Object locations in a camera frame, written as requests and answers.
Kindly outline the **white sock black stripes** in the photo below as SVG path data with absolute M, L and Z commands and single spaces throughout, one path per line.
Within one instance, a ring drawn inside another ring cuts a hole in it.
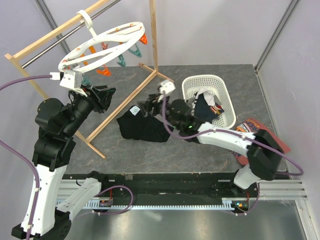
M 191 105 L 193 109 L 195 109 L 196 106 L 215 106 L 215 95 L 208 88 L 201 87 L 194 94 L 194 101 Z

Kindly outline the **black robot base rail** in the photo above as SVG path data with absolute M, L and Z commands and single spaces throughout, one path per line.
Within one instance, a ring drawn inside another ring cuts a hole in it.
M 135 206 L 219 205 L 223 199 L 246 200 L 257 196 L 257 184 L 243 190 L 231 183 L 234 173 L 117 173 L 102 175 L 102 190 L 120 185 L 103 193 L 112 197 L 114 205 L 126 205 L 131 199 Z

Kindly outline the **dark navy sock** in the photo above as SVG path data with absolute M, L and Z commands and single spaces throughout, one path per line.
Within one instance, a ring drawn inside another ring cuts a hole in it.
M 221 106 L 205 106 L 198 112 L 198 118 L 204 122 L 213 123 L 213 120 L 220 117 L 224 113 L 224 109 Z

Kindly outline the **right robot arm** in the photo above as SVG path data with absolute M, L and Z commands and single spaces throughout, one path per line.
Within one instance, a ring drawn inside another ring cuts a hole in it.
M 204 145 L 213 145 L 236 152 L 247 158 L 248 164 L 237 170 L 229 184 L 235 197 L 260 180 L 276 178 L 284 152 L 274 137 L 266 130 L 241 132 L 214 126 L 192 115 L 192 109 L 182 99 L 169 102 L 164 94 L 151 94 L 146 101 L 138 102 L 144 116 L 162 115 L 166 130 L 173 126 L 176 138 Z

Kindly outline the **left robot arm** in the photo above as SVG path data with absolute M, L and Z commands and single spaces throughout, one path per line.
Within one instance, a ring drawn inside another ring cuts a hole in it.
M 84 95 L 68 92 L 71 102 L 63 104 L 57 98 L 44 100 L 37 110 L 35 122 L 39 126 L 38 140 L 34 145 L 32 163 L 37 170 L 34 196 L 22 223 L 12 228 L 11 234 L 20 240 L 63 240 L 70 231 L 72 221 L 95 195 L 106 196 L 110 185 L 106 175 L 93 171 L 84 183 L 66 200 L 57 203 L 62 178 L 75 148 L 74 134 L 88 115 L 94 111 L 104 113 L 110 106 L 116 89 L 106 85 L 94 87 L 86 84 Z

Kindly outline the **white round clip hanger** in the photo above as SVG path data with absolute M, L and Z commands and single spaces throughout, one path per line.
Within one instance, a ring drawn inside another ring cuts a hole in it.
M 85 24 L 92 38 L 74 48 L 59 62 L 60 72 L 76 66 L 78 72 L 86 73 L 101 66 L 105 67 L 113 59 L 118 59 L 117 64 L 125 67 L 124 52 L 129 52 L 138 58 L 142 57 L 138 43 L 144 45 L 148 43 L 142 22 L 125 23 L 97 34 L 88 13 L 80 10 L 77 14 L 82 17 L 80 22 Z

